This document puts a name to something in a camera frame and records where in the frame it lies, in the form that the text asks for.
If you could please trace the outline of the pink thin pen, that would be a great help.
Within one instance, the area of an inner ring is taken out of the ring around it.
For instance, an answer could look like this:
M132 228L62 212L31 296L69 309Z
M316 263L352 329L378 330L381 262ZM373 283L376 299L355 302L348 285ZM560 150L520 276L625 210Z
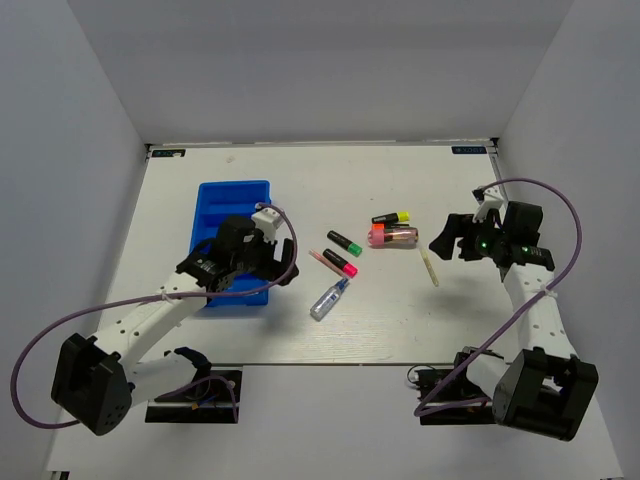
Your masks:
M339 276L343 275L343 272L336 267L335 265L333 265L328 259L326 259L323 255L321 255L320 253L316 252L315 250L309 250L308 251L309 255L311 257L313 257L315 260L319 261L320 263L322 263L324 266L326 266L327 268L329 268L331 271L333 271L334 273L336 273Z

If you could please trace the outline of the cream thin pen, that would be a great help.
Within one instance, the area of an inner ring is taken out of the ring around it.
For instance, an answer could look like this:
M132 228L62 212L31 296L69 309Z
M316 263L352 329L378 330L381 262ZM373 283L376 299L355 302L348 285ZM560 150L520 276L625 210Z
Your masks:
M419 247L419 253L421 255L422 261L423 261L423 263L425 265L425 268L426 268L426 270L428 272L429 278L431 279L431 282L432 282L433 286L434 287L438 287L439 286L439 280L438 280L436 272L435 272L435 270L433 268L433 265L432 265L432 263L431 263L431 261L429 259L427 249L424 248L423 246L420 246Z

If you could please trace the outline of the clear glue pen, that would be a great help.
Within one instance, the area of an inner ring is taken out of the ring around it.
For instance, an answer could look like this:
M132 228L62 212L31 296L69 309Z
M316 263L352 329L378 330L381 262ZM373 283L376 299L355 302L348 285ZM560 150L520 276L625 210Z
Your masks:
M323 293L310 308L311 317L316 321L321 321L340 300L348 284L349 279L343 278Z

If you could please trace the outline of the pink clear tube container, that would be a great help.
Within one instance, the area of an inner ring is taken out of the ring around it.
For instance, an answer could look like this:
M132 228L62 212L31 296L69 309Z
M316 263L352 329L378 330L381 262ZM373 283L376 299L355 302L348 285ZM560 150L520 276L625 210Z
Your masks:
M419 240L419 231L415 227L391 227L371 229L368 233L371 247L414 246Z

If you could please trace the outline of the pink cap black highlighter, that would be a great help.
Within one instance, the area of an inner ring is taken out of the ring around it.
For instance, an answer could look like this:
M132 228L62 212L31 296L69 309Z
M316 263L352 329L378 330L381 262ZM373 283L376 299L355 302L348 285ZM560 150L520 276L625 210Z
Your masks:
M323 257L333 266L337 267L343 274L349 278L354 278L358 274L358 269L342 256L331 249L325 249L322 252Z

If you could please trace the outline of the yellow cap black highlighter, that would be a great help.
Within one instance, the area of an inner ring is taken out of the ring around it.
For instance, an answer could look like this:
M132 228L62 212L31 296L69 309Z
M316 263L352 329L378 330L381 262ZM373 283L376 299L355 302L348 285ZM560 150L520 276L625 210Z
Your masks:
M410 214L406 211L392 212L380 216L375 216L371 219L372 224L399 224L410 221Z

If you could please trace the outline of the green cap black highlighter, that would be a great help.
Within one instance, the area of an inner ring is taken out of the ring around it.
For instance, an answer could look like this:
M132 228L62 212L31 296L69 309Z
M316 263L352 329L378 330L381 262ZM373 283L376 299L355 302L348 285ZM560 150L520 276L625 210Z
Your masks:
M355 257L359 257L362 253L361 246L348 239L344 235L336 232L335 230L330 230L327 233L327 238Z

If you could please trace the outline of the orange cap black highlighter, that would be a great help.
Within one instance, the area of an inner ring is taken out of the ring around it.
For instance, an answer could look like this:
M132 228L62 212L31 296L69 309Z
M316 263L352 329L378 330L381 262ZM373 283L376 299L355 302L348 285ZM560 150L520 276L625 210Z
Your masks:
M397 228L405 228L408 226L409 226L408 224L375 223L371 225L371 230L397 229Z

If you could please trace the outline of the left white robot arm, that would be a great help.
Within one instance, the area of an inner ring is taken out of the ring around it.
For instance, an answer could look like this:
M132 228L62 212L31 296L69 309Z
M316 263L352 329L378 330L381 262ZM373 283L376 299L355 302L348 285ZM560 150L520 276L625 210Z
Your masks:
M279 246L276 233L289 221L273 206L261 205L251 217L232 215L217 234L198 243L157 294L135 301L114 325L89 337L74 334L62 345L52 399L97 436L111 432L139 403L184 393L205 396L211 383L225 379L212 372L208 358L189 347L167 350L156 360L145 354L181 322L217 298L234 298L234 280L250 274L255 296L285 286L298 274L297 240ZM282 254L277 256L276 249Z

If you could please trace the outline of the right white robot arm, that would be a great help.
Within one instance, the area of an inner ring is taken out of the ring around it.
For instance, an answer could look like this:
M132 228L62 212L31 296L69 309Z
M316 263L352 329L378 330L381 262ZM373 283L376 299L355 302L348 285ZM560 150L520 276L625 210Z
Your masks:
M458 250L465 261L491 259L500 271L516 319L519 352L512 360L491 349L466 347L454 368L427 375L423 408L490 408L494 423L561 441L572 440L599 381L596 367L581 360L568 340L551 289L555 263L539 246L541 207L510 202L501 222L496 208L448 216L429 248L443 260Z

